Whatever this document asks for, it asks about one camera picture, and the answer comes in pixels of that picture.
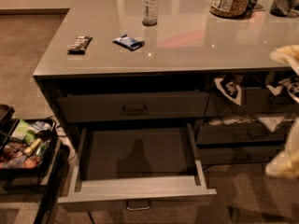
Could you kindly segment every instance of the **concrete floor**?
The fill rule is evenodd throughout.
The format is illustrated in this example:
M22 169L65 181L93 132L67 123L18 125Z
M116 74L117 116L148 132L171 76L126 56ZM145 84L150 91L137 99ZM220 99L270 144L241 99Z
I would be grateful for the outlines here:
M16 117L43 119L52 115L32 74L63 17L0 16L0 104L13 105ZM270 178L264 174L261 164L212 166L205 175L209 187L219 193L210 206L152 208L140 212L97 211L91 212L94 222L299 223L298 180ZM10 200L9 211L0 206L0 223L29 223L21 222L25 216L20 212L21 206L24 205L20 200L16 203ZM58 206L53 222L85 224L91 220L87 213L67 213Z

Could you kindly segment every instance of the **white bottle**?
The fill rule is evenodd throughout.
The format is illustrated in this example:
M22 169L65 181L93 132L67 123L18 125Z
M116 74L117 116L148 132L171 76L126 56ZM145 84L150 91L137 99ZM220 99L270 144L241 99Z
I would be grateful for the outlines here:
M158 0L143 0L143 24L152 26L158 20Z

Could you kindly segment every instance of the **countertop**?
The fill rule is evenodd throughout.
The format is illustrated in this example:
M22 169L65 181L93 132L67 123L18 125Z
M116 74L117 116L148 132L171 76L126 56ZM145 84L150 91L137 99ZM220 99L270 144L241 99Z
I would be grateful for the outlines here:
M142 24L142 0L76 0L34 72L36 78L289 69L269 54L298 44L299 19L279 18L273 0L239 19L209 12L210 0L158 0L158 24ZM144 40L130 51L112 41L124 34ZM85 55L67 50L77 35L93 37Z

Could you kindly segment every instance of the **drawer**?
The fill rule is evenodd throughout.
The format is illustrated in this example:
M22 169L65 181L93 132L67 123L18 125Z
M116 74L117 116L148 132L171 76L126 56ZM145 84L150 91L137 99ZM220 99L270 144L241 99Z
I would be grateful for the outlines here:
M219 92L210 93L206 116L229 116L252 113L296 113L299 104L288 94L273 96L268 89L242 88L242 104L236 105Z
M208 189L187 127L83 130L67 196L68 211L209 204Z
M202 117L207 92L69 95L58 99L68 122Z
M285 128L282 126L274 133L270 133L260 123L237 125L204 125L199 129L196 144L229 144L242 142L271 142L284 141Z
M199 150L202 165L268 163L283 150L283 142L273 146L217 147Z

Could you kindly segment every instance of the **bottle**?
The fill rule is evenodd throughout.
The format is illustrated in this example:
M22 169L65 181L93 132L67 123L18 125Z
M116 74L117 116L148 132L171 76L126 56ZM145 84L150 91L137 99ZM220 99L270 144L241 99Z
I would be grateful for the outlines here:
M249 0L211 0L210 12L223 18L235 18L244 15Z
M158 20L158 0L143 0L143 24L152 26Z

